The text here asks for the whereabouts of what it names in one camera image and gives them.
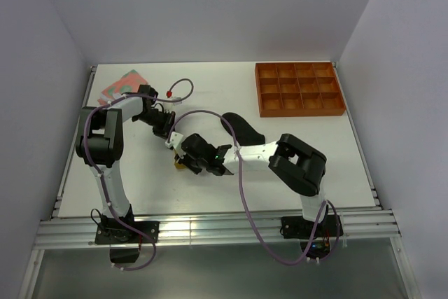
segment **table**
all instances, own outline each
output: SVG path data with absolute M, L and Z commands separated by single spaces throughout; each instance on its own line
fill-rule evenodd
M 178 116 L 194 109 L 243 116 L 266 141 L 291 133 L 327 156 L 322 188 L 337 208 L 374 207 L 375 201 L 347 113 L 338 117 L 260 118 L 254 75 L 255 62 L 206 62 L 173 64 L 101 64 L 88 97 L 97 106 L 99 93 L 135 69 L 161 96 L 180 78 L 195 83 L 193 95 L 176 107 Z M 183 96 L 187 83 L 176 86 Z M 198 214 L 242 211 L 236 176 L 194 175 L 174 167 L 174 154 L 152 129 L 141 122 L 124 124 L 125 151 L 120 168 L 125 192 L 134 214 Z M 219 119 L 205 114 L 188 116 L 177 130 L 199 133 L 214 146 L 230 144 Z M 72 154 L 65 179 L 59 217 L 89 216 L 101 209 L 101 199 L 89 168 Z M 251 210 L 301 209 L 300 197 L 270 171 L 245 172 L 244 190 Z

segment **gray wall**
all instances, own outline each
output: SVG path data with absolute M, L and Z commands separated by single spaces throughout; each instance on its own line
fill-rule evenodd
M 91 63 L 338 60 L 368 0 L 51 0 Z
M 341 80 L 425 298 L 448 298 L 448 0 L 370 0 Z
M 88 69 L 49 0 L 0 8 L 0 296 L 15 298 L 55 201 Z

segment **wooden tray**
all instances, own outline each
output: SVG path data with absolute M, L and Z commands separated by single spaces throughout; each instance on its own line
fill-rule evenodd
M 344 100 L 329 62 L 257 63 L 260 117 L 340 116 Z

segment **gray floor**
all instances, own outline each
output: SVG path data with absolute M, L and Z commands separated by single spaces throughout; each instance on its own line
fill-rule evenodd
M 298 255 L 297 243 L 274 247 Z M 253 244 L 176 246 L 158 248 L 144 270 L 120 272 L 108 252 L 45 252 L 33 298 L 406 298 L 388 239 L 349 241 L 320 266 L 282 266 Z

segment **purple cable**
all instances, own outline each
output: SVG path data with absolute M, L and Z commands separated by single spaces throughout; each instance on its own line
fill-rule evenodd
M 129 94 L 129 95 L 123 95 L 122 97 L 112 101 L 111 103 L 108 103 L 106 105 L 102 105 L 102 106 L 98 106 L 97 108 L 93 109 L 90 113 L 89 116 L 87 117 L 87 120 L 85 121 L 84 124 L 84 134 L 83 134 L 83 145 L 84 145 L 84 151 L 85 151 L 85 157 L 87 158 L 87 161 L 92 165 L 92 167 L 95 168 L 95 170 L 98 172 L 98 174 L 101 174 L 99 180 L 101 182 L 101 188 L 103 189 L 103 193 L 104 193 L 104 199 L 106 200 L 106 203 L 108 204 L 109 207 L 109 211 L 111 212 L 113 218 L 119 223 L 121 224 L 123 227 L 135 232 L 138 235 L 141 235 L 143 237 L 145 237 L 152 245 L 153 245 L 153 254 L 152 256 L 149 258 L 149 260 L 147 262 L 145 262 L 142 265 L 139 266 L 135 266 L 135 267 L 122 267 L 120 265 L 116 265 L 114 264 L 114 266 L 118 269 L 124 270 L 124 271 L 135 271 L 135 270 L 140 270 L 143 269 L 144 267 L 148 266 L 155 257 L 155 252 L 156 252 L 156 248 L 155 248 L 155 243 L 153 241 L 153 239 L 151 237 L 149 237 L 147 234 L 145 234 L 144 232 L 133 228 L 132 226 L 126 224 L 125 222 L 120 220 L 120 217 L 117 215 L 117 213 L 115 212 L 115 209 L 112 207 L 111 204 L 111 198 L 109 197 L 109 193 L 107 191 L 107 187 L 106 187 L 106 181 L 104 180 L 104 175 L 103 172 L 101 171 L 101 169 L 98 167 L 98 165 L 96 165 L 93 162 L 92 156 L 90 155 L 90 151 L 89 151 L 89 147 L 88 147 L 88 135 L 89 135 L 89 129 L 90 129 L 90 123 L 92 122 L 92 117 L 94 114 L 96 114 L 96 112 L 103 110 L 103 109 L 107 109 L 110 108 L 111 106 L 117 104 L 118 102 L 121 102 L 124 99 L 130 98 L 130 97 L 141 97 L 141 98 L 147 98 L 147 99 L 153 99 L 155 101 L 159 101 L 159 102 L 165 102 L 165 103 L 176 103 L 176 102 L 182 102 L 184 99 L 189 98 L 189 96 L 191 96 L 191 94 L 193 93 L 193 90 L 195 89 L 195 86 L 193 85 L 193 82 L 188 79 L 188 78 L 182 78 L 181 80 L 175 82 L 175 84 L 172 85 L 170 91 L 172 90 L 172 88 L 179 82 L 181 81 L 188 81 L 191 84 L 191 90 L 190 92 L 182 98 L 179 99 L 160 99 L 157 97 L 151 97 L 145 94 Z
M 271 257 L 273 257 L 277 262 L 283 264 L 283 265 L 287 265 L 287 266 L 295 266 L 298 263 L 300 263 L 307 255 L 309 249 L 311 248 L 312 242 L 313 242 L 313 238 L 314 235 L 316 234 L 316 230 L 317 230 L 317 225 L 319 224 L 319 219 L 321 217 L 322 211 L 325 209 L 326 204 L 328 203 L 332 210 L 334 211 L 335 215 L 337 215 L 336 212 L 336 208 L 333 205 L 333 203 L 331 203 L 330 201 L 326 200 L 322 202 L 321 208 L 319 209 L 318 213 L 317 213 L 317 217 L 316 220 L 314 221 L 314 225 L 313 228 L 311 230 L 311 235 L 309 236 L 309 240 L 308 240 L 308 244 L 305 247 L 304 251 L 302 252 L 302 254 L 299 256 L 298 259 L 296 260 L 285 260 L 282 257 L 280 257 L 279 255 L 277 255 L 275 252 L 273 252 L 273 250 L 271 250 L 271 248 L 269 248 L 269 246 L 267 245 L 267 243 L 264 241 L 264 239 L 261 237 L 260 231 L 258 230 L 257 226 L 255 225 L 255 222 L 252 218 L 251 212 L 249 211 L 249 207 L 247 205 L 246 202 L 246 197 L 244 196 L 244 189 L 243 189 L 243 158 L 241 157 L 241 154 L 239 154 L 239 149 L 238 149 L 238 145 L 237 145 L 237 137 L 235 135 L 235 131 L 233 130 L 233 127 L 231 126 L 231 124 L 224 118 L 222 117 L 222 115 L 213 112 L 213 111 L 208 111 L 208 110 L 194 110 L 194 111 L 189 111 L 187 113 L 184 113 L 182 116 L 180 116 L 176 122 L 173 124 L 173 126 L 171 127 L 169 134 L 168 134 L 168 139 L 171 139 L 171 134 L 174 131 L 174 128 L 176 127 L 177 123 L 179 121 L 181 121 L 184 117 L 191 115 L 192 113 L 208 113 L 211 115 L 214 115 L 216 117 L 219 117 L 228 127 L 230 130 L 230 133 L 232 134 L 232 138 L 233 138 L 233 144 L 235 145 L 235 147 L 237 148 L 237 150 L 235 151 L 235 153 L 237 154 L 238 157 L 238 186 L 239 186 L 239 195 L 241 197 L 241 201 L 243 203 L 243 208 L 244 208 L 244 212 L 246 213 L 246 217 L 249 221 L 249 223 L 251 224 L 253 233 L 255 234 L 255 236 L 257 237 L 258 241 L 261 243 L 261 245 L 263 246 L 263 248 L 265 248 L 265 250 L 268 252 L 269 255 L 271 255 Z M 332 253 L 333 251 L 336 249 L 337 243 L 339 242 L 339 238 L 340 238 L 340 225 L 339 222 L 337 223 L 337 228 L 336 228 L 336 240 L 335 240 L 335 245 L 333 247 L 333 249 L 330 250 L 330 252 L 328 253 L 327 256 L 320 258 L 320 260 L 325 260 L 327 259 Z

